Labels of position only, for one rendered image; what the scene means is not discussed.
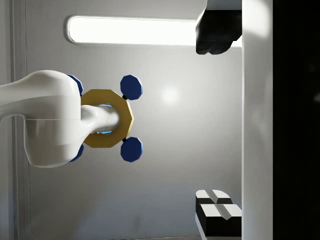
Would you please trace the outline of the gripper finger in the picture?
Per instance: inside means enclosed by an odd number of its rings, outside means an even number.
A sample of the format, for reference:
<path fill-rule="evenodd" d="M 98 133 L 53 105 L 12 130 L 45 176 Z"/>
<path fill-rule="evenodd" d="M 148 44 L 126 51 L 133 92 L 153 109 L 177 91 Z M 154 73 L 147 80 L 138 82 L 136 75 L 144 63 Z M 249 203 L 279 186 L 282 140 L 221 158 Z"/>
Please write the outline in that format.
<path fill-rule="evenodd" d="M 204 0 L 195 27 L 195 51 L 220 55 L 242 36 L 242 0 Z"/>
<path fill-rule="evenodd" d="M 196 191 L 195 221 L 202 240 L 242 240 L 242 210 L 221 190 Z"/>

